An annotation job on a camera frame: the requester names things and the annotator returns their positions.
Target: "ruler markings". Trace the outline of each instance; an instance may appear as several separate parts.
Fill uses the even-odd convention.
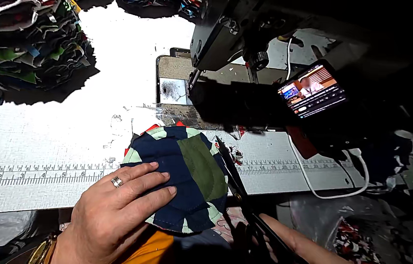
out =
[[[303,160],[302,163],[307,171],[341,170],[340,166],[330,159]],[[353,166],[352,163],[342,164],[345,167]],[[0,166],[0,186],[96,182],[118,168],[120,165],[109,163]],[[236,165],[236,168],[239,175],[243,176],[301,172],[297,160],[244,160],[243,165]]]

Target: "silver ring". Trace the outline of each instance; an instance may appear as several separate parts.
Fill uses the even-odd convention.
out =
[[[119,178],[119,177],[114,177],[113,179],[111,179],[110,180],[113,184],[114,184],[114,186],[116,187],[116,188],[118,188],[118,187],[120,187],[120,186],[122,186],[123,185],[123,181]]]

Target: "hand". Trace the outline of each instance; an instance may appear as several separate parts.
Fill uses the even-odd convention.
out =
[[[145,196],[145,191],[169,180],[169,173],[152,172],[157,163],[124,167],[87,189],[71,214],[71,224],[57,238],[51,264],[110,264],[147,228],[145,219],[177,193],[167,187]],[[123,185],[110,181],[118,176]]]
[[[346,261],[343,258],[339,257],[337,254],[334,254],[327,249],[322,248],[314,241],[308,239],[303,234],[298,231],[291,229],[278,220],[269,217],[266,214],[260,214],[267,225],[275,231],[275,233],[285,242],[285,244],[294,251],[297,255],[301,256],[309,264],[349,264],[352,262]],[[273,253],[273,249],[268,244],[269,239],[265,237],[267,242],[268,250],[273,260],[276,261],[276,256]]]

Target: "smartphone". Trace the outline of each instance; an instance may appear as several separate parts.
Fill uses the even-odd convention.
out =
[[[331,72],[333,69],[326,61],[313,63],[309,69],[282,85],[278,94],[298,118],[334,108],[348,101],[348,98]]]

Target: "orange clothing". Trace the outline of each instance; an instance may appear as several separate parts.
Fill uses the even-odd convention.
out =
[[[166,258],[172,258],[171,254],[167,254],[168,248],[174,243],[174,236],[168,235],[163,231],[157,230],[152,232],[145,232],[146,236],[151,236],[146,240],[142,237],[139,238],[137,243],[139,247],[136,247],[136,251],[133,252],[123,264],[158,264],[161,260]]]

